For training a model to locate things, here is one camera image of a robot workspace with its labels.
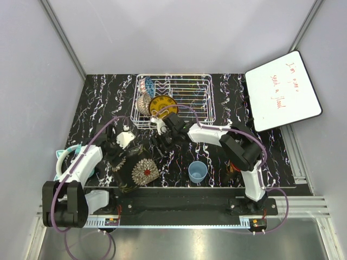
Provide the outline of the beige red patterned bowl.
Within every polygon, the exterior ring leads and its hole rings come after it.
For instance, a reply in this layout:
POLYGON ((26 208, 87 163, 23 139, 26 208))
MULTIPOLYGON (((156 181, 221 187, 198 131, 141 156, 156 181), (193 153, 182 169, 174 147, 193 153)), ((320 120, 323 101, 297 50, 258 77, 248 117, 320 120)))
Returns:
POLYGON ((141 95, 136 101, 137 111, 144 116, 150 116, 149 105, 151 100, 152 98, 148 93, 141 95))

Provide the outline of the black floral square plate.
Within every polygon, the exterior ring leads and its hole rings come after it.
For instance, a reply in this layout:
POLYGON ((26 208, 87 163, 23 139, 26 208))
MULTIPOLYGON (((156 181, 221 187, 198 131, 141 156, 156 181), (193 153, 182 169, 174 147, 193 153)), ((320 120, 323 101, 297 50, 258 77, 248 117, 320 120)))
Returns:
POLYGON ((144 145, 132 147, 110 160, 113 176, 122 193, 130 193, 159 178, 159 170, 144 145))

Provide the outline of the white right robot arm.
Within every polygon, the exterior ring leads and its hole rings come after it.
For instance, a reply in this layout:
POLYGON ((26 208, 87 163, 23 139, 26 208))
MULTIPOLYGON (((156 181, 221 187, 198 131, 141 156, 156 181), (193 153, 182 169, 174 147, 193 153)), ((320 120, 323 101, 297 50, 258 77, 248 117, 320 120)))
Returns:
POLYGON ((240 212, 258 215, 266 207, 268 198, 260 177, 261 155, 265 148, 244 125, 209 126, 198 121, 184 121, 170 113, 160 119, 151 117, 157 134, 150 139, 159 156, 163 157, 178 143, 207 143, 223 148, 224 154, 242 175, 245 199, 238 206, 240 212))

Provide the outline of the yellow patterned plate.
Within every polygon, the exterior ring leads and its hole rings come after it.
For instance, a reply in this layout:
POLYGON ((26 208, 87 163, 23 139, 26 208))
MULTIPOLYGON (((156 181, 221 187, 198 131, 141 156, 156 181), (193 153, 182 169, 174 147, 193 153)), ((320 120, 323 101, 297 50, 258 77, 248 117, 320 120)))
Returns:
POLYGON ((159 95, 155 96, 149 103, 149 113, 152 116, 163 118, 170 113, 178 113, 178 107, 169 107, 170 105, 176 105, 177 102, 170 96, 159 95))

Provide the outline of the blue red patterned bowl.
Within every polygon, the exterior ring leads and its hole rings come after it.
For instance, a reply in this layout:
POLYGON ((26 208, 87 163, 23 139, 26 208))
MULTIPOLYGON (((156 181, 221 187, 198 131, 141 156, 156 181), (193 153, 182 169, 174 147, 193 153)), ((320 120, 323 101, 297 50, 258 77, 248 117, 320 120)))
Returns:
POLYGON ((140 79, 138 88, 141 94, 147 93, 151 98, 155 97, 155 84, 150 77, 140 79))

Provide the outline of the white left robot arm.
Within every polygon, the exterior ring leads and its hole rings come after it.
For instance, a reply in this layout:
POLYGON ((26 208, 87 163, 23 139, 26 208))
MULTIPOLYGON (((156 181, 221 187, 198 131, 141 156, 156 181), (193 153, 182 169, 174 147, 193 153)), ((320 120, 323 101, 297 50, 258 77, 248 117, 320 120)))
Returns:
POLYGON ((97 164, 112 161, 123 154, 135 139, 129 126, 117 134, 113 125, 102 127, 91 141, 81 147, 79 154, 64 173, 42 187, 42 217, 46 227, 63 233, 70 228, 85 226, 89 215, 97 210, 110 215, 117 209, 117 201, 105 190, 84 194, 83 188, 97 164))

